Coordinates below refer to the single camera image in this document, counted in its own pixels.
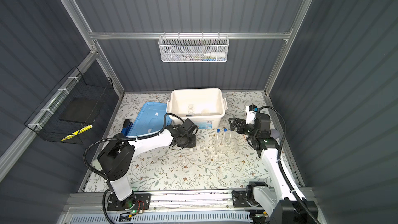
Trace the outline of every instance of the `table surface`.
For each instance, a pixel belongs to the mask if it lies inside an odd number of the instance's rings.
[[[119,133],[126,118],[134,121],[146,102],[167,103],[171,93],[126,94],[121,102],[108,137]],[[246,118],[245,106],[265,105],[259,91],[222,92],[228,109],[219,128],[228,128],[228,118]],[[142,153],[131,161],[127,177],[134,191],[234,189],[244,188],[250,181],[265,181],[272,186],[269,174],[257,152],[238,135],[238,152],[231,142],[218,142],[221,152],[215,155],[216,129],[200,129],[197,144],[192,152],[188,148],[171,150],[160,147]],[[288,166],[286,157],[283,160]],[[104,179],[92,173],[84,192],[101,192],[107,189]]]

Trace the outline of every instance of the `black wire basket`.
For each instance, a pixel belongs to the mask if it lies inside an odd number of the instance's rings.
[[[109,77],[79,73],[70,79],[65,88],[57,90],[57,97],[45,108],[38,106],[25,122],[45,141],[82,144],[80,134],[90,132],[113,90]]]

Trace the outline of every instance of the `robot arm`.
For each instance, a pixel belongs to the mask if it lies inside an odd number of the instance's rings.
[[[261,206],[271,218],[272,224],[283,223],[315,223],[292,194],[295,191],[300,199],[305,201],[306,206],[314,216],[318,215],[318,209],[313,201],[306,201],[305,196],[297,187],[296,182],[286,173],[288,181],[293,186],[291,191],[277,162],[279,144],[271,137],[269,115],[260,113],[257,106],[246,107],[246,120],[230,118],[231,130],[247,136],[248,144],[257,151],[259,158],[267,168],[273,188],[268,187],[264,182],[249,182],[246,191],[233,191],[234,207]],[[287,172],[285,163],[281,163],[283,170]]]
[[[129,140],[126,140],[123,133],[114,136],[115,140],[110,141],[97,158],[107,177],[107,185],[117,196],[121,208],[128,209],[135,202],[135,195],[126,175],[132,158],[158,147],[195,147],[196,136],[193,132],[197,129],[190,119],[186,119],[181,125],[169,125],[163,131],[128,137]]]

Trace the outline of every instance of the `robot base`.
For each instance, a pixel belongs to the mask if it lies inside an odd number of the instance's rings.
[[[109,196],[108,200],[108,207],[106,208],[107,211],[123,211],[130,206],[132,206],[132,210],[138,211],[138,201],[142,201],[144,203],[144,206],[140,206],[140,210],[148,210],[149,209],[149,203],[150,203],[150,197],[151,194],[135,194],[135,198],[133,197],[134,193],[132,194],[131,197],[128,197],[127,199],[123,201],[119,201],[117,199],[117,196],[115,194],[111,194]]]

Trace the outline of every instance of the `plastic container handle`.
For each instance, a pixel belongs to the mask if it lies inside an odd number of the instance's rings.
[[[167,101],[166,112],[170,112],[170,111],[169,111],[169,106],[170,106],[171,104],[169,104],[169,103],[170,103],[170,101]]]
[[[226,98],[223,98],[222,101],[224,102],[224,110],[227,111],[228,105],[226,104]]]

